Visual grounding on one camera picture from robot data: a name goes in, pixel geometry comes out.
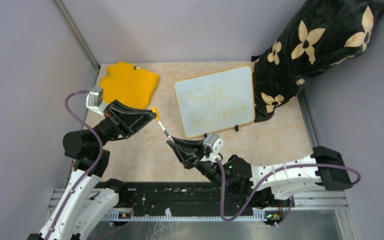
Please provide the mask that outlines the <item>yellow marker cap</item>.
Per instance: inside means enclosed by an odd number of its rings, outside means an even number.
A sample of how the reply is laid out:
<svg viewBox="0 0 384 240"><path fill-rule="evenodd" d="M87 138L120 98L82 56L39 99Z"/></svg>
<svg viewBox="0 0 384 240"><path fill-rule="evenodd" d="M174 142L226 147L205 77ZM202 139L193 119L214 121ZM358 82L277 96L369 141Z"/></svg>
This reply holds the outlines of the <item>yellow marker cap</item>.
<svg viewBox="0 0 384 240"><path fill-rule="evenodd" d="M156 115L155 120L159 122L160 121L160 115L159 115L159 112L158 112L157 108L156 107L152 107L151 110Z"/></svg>

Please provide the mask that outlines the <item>white whiteboard marker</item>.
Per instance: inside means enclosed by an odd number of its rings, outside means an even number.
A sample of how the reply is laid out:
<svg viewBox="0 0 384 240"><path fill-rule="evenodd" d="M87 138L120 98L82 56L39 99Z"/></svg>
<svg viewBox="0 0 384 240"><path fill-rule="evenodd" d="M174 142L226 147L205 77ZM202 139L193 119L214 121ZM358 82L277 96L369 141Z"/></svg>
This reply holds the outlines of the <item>white whiteboard marker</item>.
<svg viewBox="0 0 384 240"><path fill-rule="evenodd" d="M162 129L163 133L165 134L165 136L168 138L169 141L172 142L173 139L172 139L171 135L169 134L169 132L167 131L167 129L165 128L165 126L162 124L161 121L158 120L157 122L158 122L159 126L161 127L161 129Z"/></svg>

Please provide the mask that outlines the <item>yellow framed whiteboard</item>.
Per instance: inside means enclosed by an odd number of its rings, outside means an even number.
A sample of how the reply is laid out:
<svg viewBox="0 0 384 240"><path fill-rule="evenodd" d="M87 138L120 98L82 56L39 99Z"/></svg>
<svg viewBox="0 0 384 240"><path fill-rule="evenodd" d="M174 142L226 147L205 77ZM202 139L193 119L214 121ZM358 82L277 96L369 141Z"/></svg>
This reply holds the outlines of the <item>yellow framed whiteboard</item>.
<svg viewBox="0 0 384 240"><path fill-rule="evenodd" d="M250 65L179 80L173 87L186 138L246 125L256 118Z"/></svg>

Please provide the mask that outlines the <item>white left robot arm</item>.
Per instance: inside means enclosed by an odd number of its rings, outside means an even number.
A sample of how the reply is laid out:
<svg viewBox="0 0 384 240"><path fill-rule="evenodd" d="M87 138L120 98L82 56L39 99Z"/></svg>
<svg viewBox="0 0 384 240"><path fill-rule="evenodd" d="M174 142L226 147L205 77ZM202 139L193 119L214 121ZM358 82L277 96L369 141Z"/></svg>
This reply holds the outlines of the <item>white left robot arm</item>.
<svg viewBox="0 0 384 240"><path fill-rule="evenodd" d="M31 233L29 240L86 240L111 208L129 203L125 182L110 179L100 183L110 157L104 145L135 135L152 120L159 119L158 111L128 107L118 100L87 100L86 106L104 119L95 127L85 124L85 129L63 137L65 155L78 165L49 220L38 233Z"/></svg>

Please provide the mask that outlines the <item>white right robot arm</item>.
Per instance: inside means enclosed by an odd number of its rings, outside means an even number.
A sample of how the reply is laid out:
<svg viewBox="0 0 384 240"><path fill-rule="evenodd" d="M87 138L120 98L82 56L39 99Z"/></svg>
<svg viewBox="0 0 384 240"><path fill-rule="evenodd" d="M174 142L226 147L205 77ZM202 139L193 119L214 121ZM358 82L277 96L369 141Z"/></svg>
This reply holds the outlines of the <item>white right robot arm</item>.
<svg viewBox="0 0 384 240"><path fill-rule="evenodd" d="M233 154L222 163L223 139L210 134L205 139L170 137L168 146L187 170L196 169L213 184L235 195L255 196L267 206L275 206L295 194L324 189L343 191L353 187L342 154L325 146L294 161L257 166Z"/></svg>

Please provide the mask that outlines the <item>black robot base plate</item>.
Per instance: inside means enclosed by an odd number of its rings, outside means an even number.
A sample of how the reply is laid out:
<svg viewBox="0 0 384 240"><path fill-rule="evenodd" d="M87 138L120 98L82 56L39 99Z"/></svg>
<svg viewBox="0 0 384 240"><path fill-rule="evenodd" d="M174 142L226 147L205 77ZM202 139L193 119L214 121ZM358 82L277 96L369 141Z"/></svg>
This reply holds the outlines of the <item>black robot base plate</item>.
<svg viewBox="0 0 384 240"><path fill-rule="evenodd" d="M134 217L162 217L169 209L173 217L219 217L221 189L210 182L125 182L121 200L115 208L131 209ZM248 200L249 193L233 194L226 191L224 215L234 216ZM276 200L271 190L256 192L240 216L253 215L253 208L282 208L286 211L290 199Z"/></svg>

